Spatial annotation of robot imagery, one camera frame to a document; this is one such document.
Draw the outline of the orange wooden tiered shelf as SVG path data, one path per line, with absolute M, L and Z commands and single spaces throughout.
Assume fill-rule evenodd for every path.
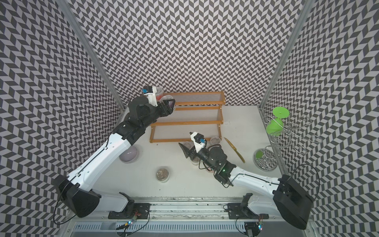
M 164 96 L 172 96 L 176 100 L 175 111 L 151 125 L 150 143 L 190 141 L 188 138 L 157 139 L 155 133 L 158 126 L 215 124 L 218 136 L 222 138 L 222 107 L 226 104 L 223 91 L 165 93 Z

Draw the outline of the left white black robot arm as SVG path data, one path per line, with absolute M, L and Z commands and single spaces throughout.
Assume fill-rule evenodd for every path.
M 147 127 L 160 117 L 172 114 L 174 106 L 174 99 L 156 105 L 146 96 L 133 99 L 125 120 L 111 132 L 106 142 L 69 175 L 58 175 L 53 180 L 59 201 L 79 218 L 94 211 L 124 211 L 130 202 L 125 194 L 99 193 L 93 190 L 93 186 L 102 173 L 145 134 Z

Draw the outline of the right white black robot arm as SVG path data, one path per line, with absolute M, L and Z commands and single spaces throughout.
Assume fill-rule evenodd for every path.
M 241 207 L 246 210 L 246 217 L 249 214 L 280 215 L 297 229 L 307 228 L 315 199 L 290 175 L 271 178 L 245 171 L 230 163 L 220 146 L 213 146 L 211 150 L 198 144 L 191 149 L 183 144 L 179 146 L 186 158 L 199 158 L 225 188 L 236 186 L 249 190 Z

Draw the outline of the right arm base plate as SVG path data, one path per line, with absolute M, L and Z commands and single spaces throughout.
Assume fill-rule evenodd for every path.
M 269 219 L 268 214 L 256 214 L 249 209 L 248 201 L 252 196 L 252 193 L 247 193 L 243 196 L 241 203 L 228 203 L 225 211 L 228 213 L 229 219 Z

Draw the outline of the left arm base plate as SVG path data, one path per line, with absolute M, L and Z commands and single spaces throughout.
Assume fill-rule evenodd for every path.
M 150 203 L 136 203 L 134 199 L 123 192 L 119 192 L 124 198 L 127 199 L 127 204 L 121 212 L 110 211 L 108 219 L 148 219 L 150 217 Z

